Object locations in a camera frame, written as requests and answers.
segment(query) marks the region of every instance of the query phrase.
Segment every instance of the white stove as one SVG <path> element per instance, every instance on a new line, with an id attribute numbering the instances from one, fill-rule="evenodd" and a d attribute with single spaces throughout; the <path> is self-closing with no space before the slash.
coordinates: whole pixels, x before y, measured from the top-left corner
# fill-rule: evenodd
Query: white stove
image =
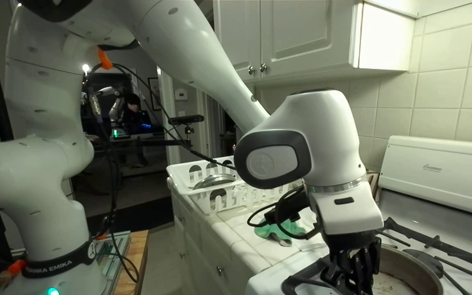
<path id="1" fill-rule="evenodd" d="M 472 264 L 436 249 L 449 244 L 472 255 L 472 142 L 394 136 L 380 173 L 379 205 L 384 218 L 418 232 L 415 237 L 394 229 L 380 236 L 384 244 L 402 250 L 430 254 L 441 265 L 446 295 L 472 293 Z M 248 283 L 249 295 L 282 293 L 280 283 L 326 254 L 300 250 L 259 272 Z M 297 293 L 333 293 L 321 287 L 300 285 Z"/>

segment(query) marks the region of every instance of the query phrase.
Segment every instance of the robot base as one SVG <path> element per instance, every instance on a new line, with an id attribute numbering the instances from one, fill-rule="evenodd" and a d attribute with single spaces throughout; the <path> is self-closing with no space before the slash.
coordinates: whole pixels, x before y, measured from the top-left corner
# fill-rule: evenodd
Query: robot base
<path id="1" fill-rule="evenodd" d="M 64 273 L 46 278 L 26 278 L 18 275 L 0 295 L 48 295 L 49 288 L 58 295 L 103 295 L 105 277 L 97 262 L 77 265 Z"/>

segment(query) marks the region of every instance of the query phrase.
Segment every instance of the green sponge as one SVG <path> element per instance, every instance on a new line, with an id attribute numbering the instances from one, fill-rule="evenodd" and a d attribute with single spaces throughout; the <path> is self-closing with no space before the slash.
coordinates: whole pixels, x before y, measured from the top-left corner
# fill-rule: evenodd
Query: green sponge
<path id="1" fill-rule="evenodd" d="M 295 221 L 285 219 L 282 223 L 282 228 L 295 236 L 305 234 L 305 229 L 300 228 Z M 254 232 L 264 239 L 272 239 L 280 242 L 282 246 L 287 246 L 292 242 L 290 236 L 287 236 L 277 224 L 262 224 L 254 228 Z"/>

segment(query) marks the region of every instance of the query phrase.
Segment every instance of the kitchen cabinet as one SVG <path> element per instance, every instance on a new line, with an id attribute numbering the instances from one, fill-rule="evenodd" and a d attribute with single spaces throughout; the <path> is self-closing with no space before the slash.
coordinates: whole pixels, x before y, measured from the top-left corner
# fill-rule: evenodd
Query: kitchen cabinet
<path id="1" fill-rule="evenodd" d="M 215 29 L 249 83 L 407 70 L 412 18 L 357 0 L 215 0 Z"/>

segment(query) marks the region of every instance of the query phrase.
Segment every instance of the dish rack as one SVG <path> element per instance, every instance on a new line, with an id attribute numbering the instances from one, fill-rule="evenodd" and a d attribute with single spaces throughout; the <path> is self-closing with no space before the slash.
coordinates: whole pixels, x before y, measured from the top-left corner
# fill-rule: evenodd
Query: dish rack
<path id="1" fill-rule="evenodd" d="M 217 157 L 217 162 L 233 165 L 233 155 Z M 272 203 L 289 190 L 298 187 L 302 180 L 271 190 L 248 185 L 235 169 L 195 160 L 167 167 L 171 191 L 190 198 L 203 214 L 231 210 L 236 206 L 254 206 Z"/>

